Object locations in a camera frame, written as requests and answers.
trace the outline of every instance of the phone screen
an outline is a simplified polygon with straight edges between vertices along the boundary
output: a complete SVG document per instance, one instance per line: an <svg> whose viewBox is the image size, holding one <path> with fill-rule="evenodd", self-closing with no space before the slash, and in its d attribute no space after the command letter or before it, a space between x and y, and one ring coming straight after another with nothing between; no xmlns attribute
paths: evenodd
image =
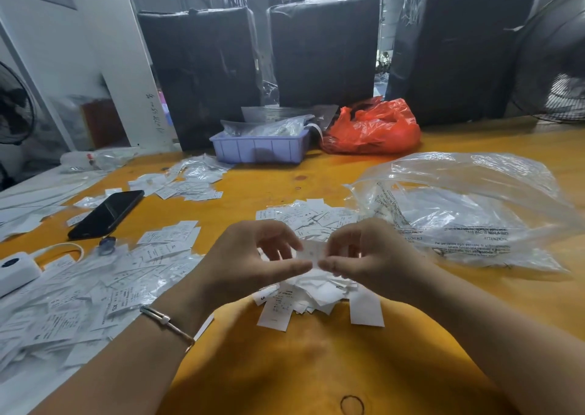
<svg viewBox="0 0 585 415"><path fill-rule="evenodd" d="M106 236L116 228L143 196L144 190L132 190L131 192L110 195L106 201L96 207L69 232L69 239L79 240Z"/></svg>

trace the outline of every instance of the orange plastic bag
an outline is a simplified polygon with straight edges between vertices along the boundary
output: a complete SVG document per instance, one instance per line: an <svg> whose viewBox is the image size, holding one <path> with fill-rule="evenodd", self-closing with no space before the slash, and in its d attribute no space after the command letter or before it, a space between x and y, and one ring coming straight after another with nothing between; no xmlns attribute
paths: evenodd
<svg viewBox="0 0 585 415"><path fill-rule="evenodd" d="M372 103L358 110L342 107L338 120L323 137L327 153L404 153L420 143L420 127L403 99Z"/></svg>

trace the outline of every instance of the bracelet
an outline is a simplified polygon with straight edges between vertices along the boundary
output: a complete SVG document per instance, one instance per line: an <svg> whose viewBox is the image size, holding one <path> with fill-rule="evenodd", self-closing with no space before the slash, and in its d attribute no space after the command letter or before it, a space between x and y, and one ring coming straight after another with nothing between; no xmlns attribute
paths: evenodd
<svg viewBox="0 0 585 415"><path fill-rule="evenodd" d="M189 342L189 347L186 348L185 353L189 352L189 349L191 349L191 347L193 347L193 345L195 344L195 338L191 337L190 335L187 335L176 325L171 323L170 316L165 315L164 313L161 313L158 310L155 310L150 306L147 306L146 304L140 306L140 312L148 316L149 318L153 319L154 321L158 322L161 326L166 327L175 332L177 335L180 335L181 337L185 338Z"/></svg>

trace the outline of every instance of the forearm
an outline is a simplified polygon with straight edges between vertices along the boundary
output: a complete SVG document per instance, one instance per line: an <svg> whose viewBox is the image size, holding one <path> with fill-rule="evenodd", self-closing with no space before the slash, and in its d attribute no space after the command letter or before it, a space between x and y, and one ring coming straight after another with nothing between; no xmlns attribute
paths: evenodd
<svg viewBox="0 0 585 415"><path fill-rule="evenodd" d="M202 303L188 306L191 303L184 302L181 285L167 291L152 307L170 315L181 330L194 335L212 309ZM186 308L190 309L188 317ZM140 315L32 414L154 414L188 345L181 336Z"/></svg>
<svg viewBox="0 0 585 415"><path fill-rule="evenodd" d="M585 346L442 269L425 268L413 305L457 339L524 415L585 413Z"/></svg>

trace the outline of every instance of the table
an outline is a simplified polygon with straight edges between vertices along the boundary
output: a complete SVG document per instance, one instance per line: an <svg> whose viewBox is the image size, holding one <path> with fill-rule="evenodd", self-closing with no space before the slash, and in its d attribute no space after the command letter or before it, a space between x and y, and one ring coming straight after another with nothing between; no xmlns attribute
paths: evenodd
<svg viewBox="0 0 585 415"><path fill-rule="evenodd" d="M419 151L510 152L539 160L582 214L584 146L585 128L516 118L429 129ZM101 194L105 188L127 188L129 180L164 171L181 158L180 153L138 158L69 203ZM266 206L321 197L331 206L344 205L349 191L341 184L389 159L314 150L297 167L237 167L214 185L223 190L222 199L184 202L147 197L115 235L134 242L146 230L196 219L202 231L194 251L204 254L230 223L253 220L255 212ZM33 232L4 242L0 258L64 241L68 230L64 222L78 213L65 210ZM585 339L584 242L585 237L574 237L553 247L570 275L520 269L450 270L538 320ZM90 249L95 241L82 244ZM159 413L516 413L437 323L402 303L383 299L382 307L384 329L351 325L349 305L342 302L330 316L293 314L283 333L256 326L261 308L249 297L224 306L186 356Z"/></svg>

